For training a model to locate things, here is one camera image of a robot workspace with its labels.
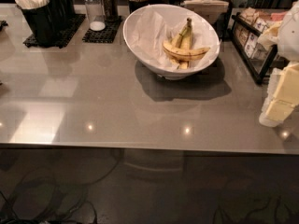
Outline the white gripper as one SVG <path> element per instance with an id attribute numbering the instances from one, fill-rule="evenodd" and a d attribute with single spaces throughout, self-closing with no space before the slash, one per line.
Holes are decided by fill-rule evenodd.
<path id="1" fill-rule="evenodd" d="M 299 61 L 299 0 L 285 14 L 282 21 L 276 21 L 258 38 L 258 42 L 269 50 L 278 47 L 278 55 L 289 61 Z M 274 92 L 276 100 L 266 98 L 259 122 L 267 127 L 276 127 L 299 105 L 299 63 L 289 63 L 283 70 Z"/>

